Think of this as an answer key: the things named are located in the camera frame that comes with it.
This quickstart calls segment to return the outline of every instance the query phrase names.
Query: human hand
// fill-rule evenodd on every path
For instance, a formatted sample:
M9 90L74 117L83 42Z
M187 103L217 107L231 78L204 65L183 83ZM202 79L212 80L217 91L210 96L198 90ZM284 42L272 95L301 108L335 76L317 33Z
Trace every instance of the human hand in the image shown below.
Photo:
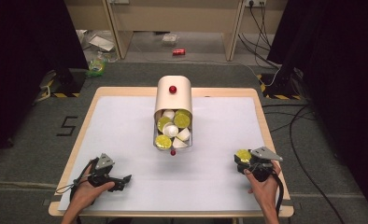
M272 164L274 165L276 174L279 175L281 169L277 165L277 162L272 161ZM278 223L276 213L276 191L278 184L275 179L270 175L265 181L259 182L249 170L245 170L245 175L251 185L248 193L254 193L254 197L264 214L265 222Z
M91 166L85 171L83 176L87 176ZM71 199L67 210L64 213L62 224L74 223L77 216L83 209L90 206L104 191L109 190L115 186L114 182L107 182L102 186L94 187L88 182L88 177L82 177L79 180L77 190Z

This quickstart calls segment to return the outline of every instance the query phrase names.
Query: yellow disc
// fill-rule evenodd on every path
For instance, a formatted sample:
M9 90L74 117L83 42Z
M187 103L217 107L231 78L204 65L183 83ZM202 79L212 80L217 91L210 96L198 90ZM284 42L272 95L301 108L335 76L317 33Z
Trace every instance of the yellow disc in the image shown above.
M190 114L191 114L190 111L188 111L186 109L178 109L175 114L176 114L176 116L179 115L179 114L185 114L188 117L191 117L190 116Z
M161 117L160 119L158 119L158 122L157 122L158 130L162 132L163 126L168 122L172 122L172 120L170 120L168 117Z
M178 128L184 129L190 126L191 120L190 117L188 117L185 114L177 114L175 115L175 119L173 122L176 124Z
M166 135L158 135L155 138L155 145L160 149L169 149L172 146L172 140Z
M249 162L251 158L251 154L247 149L239 149L236 151L236 156L239 157L242 162Z

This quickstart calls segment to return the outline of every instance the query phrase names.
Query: red knob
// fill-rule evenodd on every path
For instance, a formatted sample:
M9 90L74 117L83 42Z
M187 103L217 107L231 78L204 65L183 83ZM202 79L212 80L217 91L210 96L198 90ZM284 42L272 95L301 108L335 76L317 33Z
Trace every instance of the red knob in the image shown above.
M176 91L177 91L177 88L175 86L170 86L169 87L169 92L170 93L176 93Z

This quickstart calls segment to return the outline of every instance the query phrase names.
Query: red can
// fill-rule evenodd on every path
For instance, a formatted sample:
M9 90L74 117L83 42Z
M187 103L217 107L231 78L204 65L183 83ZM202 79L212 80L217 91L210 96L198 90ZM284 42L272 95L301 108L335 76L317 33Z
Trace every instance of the red can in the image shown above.
M174 49L173 55L185 55L185 49Z

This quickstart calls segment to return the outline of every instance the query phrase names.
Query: gray floor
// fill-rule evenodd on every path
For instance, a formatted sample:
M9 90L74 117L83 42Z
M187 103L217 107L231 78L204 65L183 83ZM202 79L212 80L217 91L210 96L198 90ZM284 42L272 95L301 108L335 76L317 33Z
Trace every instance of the gray floor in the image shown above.
M328 135L311 107L293 123L290 136L287 124L301 108L297 104L308 103L305 99L308 96L303 95L299 101L263 98L255 75L276 70L259 67L254 55L240 42L234 60L227 63L219 34L175 34L179 36L175 48L186 49L184 57L173 57L172 47L162 46L160 35L135 33L126 59L110 63L102 77L88 78L78 98L49 98L29 111L14 136L14 146L0 149L0 223L60 223L59 217L51 217L48 213L49 199L60 180L96 89L100 86L156 86L161 76L172 74L189 77L193 87L254 88L258 91L276 151L284 158L282 170L295 209L294 216L281 218L281 223L340 223L305 175L294 152L345 223L368 223L368 203L346 166L335 158ZM257 41L255 35L247 37ZM88 48L85 53L88 60L97 57L95 48ZM77 117L67 123L76 129L71 136L58 137L57 133L67 132L61 128L66 116ZM83 223L106 221L100 217L83 218ZM153 223L155 220L143 221ZM261 218L245 218L243 221L263 223ZM174 221L206 222L206 219L192 218Z

